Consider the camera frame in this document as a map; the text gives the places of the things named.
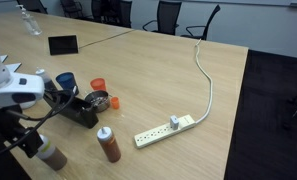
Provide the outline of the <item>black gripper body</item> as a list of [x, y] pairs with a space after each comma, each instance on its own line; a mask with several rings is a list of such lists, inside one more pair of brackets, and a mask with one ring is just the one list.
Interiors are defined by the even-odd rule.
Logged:
[[23, 114], [19, 105], [0, 109], [0, 156], [19, 147], [32, 158], [43, 144], [37, 129], [43, 118], [31, 118]]

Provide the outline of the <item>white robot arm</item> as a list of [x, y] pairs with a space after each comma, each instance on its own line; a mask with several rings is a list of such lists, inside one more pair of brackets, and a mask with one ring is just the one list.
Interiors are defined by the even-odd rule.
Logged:
[[19, 146], [31, 158], [43, 144], [37, 128], [19, 123], [20, 105], [40, 100], [44, 84], [36, 75], [10, 72], [0, 61], [0, 155]]

